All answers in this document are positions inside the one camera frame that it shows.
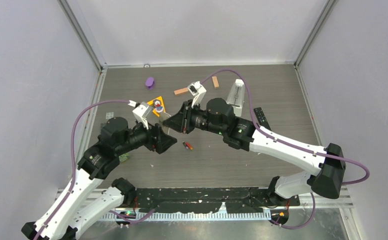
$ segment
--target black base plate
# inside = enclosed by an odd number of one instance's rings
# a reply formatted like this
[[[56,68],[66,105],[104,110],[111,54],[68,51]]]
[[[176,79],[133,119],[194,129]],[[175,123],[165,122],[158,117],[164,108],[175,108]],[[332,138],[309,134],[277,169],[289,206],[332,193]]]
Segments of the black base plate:
[[[259,187],[193,187],[193,188],[137,188],[140,212],[147,213],[215,213],[225,202],[229,214],[260,213],[262,207],[274,208],[266,196],[266,188]],[[298,196],[290,198],[290,206],[300,206]]]

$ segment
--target small orange object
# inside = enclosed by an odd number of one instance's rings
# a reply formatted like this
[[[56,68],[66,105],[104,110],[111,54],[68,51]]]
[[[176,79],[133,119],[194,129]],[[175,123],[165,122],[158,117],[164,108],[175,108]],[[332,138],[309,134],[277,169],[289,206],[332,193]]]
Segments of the small orange object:
[[[185,142],[186,146],[190,149],[190,150],[193,150],[193,147],[191,146],[191,144],[189,144],[188,142]]]
[[[181,95],[181,94],[184,94],[186,92],[188,92],[188,88],[186,88],[186,87],[173,91],[173,93],[175,93],[175,95]]]
[[[218,77],[217,76],[212,76],[211,79],[213,80],[213,86],[215,89],[219,88],[219,82],[218,82]]]

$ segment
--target black mount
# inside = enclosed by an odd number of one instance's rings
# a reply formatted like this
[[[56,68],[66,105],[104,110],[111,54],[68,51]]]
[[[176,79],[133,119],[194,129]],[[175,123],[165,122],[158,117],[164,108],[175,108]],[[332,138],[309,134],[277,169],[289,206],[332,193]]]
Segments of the black mount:
[[[208,101],[206,110],[199,104],[191,107],[192,102],[184,101],[178,113],[164,120],[163,125],[183,134],[195,128],[219,134],[231,148],[249,151],[255,132],[252,121],[235,116],[233,107],[222,98]]]
[[[109,173],[119,165],[119,156],[131,150],[145,146],[148,150],[164,153],[178,140],[163,132],[159,124],[149,124],[147,130],[141,122],[133,129],[123,117],[114,117],[107,121],[98,135],[98,142],[88,148],[77,163],[78,169],[89,173],[89,179],[106,179]]]
[[[337,144],[330,143],[325,151],[329,155],[343,157],[343,151]],[[341,185],[343,184],[346,163],[344,161],[326,157],[319,165],[321,168],[317,176],[310,176],[307,184],[312,191],[327,199],[338,199],[340,197]]]
[[[275,193],[275,186],[277,185],[278,179],[280,179],[280,176],[272,178],[269,187],[266,190],[266,196],[268,197],[269,202],[273,203],[275,206],[284,206],[287,200]]]
[[[111,186],[120,190],[120,193],[124,195],[122,205],[129,206],[137,196],[137,190],[128,180],[124,178],[115,179]]]

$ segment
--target green object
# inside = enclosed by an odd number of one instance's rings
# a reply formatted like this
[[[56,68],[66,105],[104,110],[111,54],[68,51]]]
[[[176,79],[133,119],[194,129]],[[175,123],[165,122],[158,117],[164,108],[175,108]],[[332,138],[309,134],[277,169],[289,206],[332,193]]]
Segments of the green object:
[[[129,159],[129,153],[124,153],[119,156],[119,162],[122,164]]]

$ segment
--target metal floor panel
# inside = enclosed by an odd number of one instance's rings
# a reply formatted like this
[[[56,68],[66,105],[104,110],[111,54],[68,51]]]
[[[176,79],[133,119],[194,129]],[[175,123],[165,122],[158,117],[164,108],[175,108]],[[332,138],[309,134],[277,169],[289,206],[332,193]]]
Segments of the metal floor panel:
[[[311,209],[290,209],[288,226],[304,223]],[[348,240],[338,208],[317,209],[305,228],[289,230],[267,220],[149,221],[120,228],[116,222],[98,221],[82,240]]]

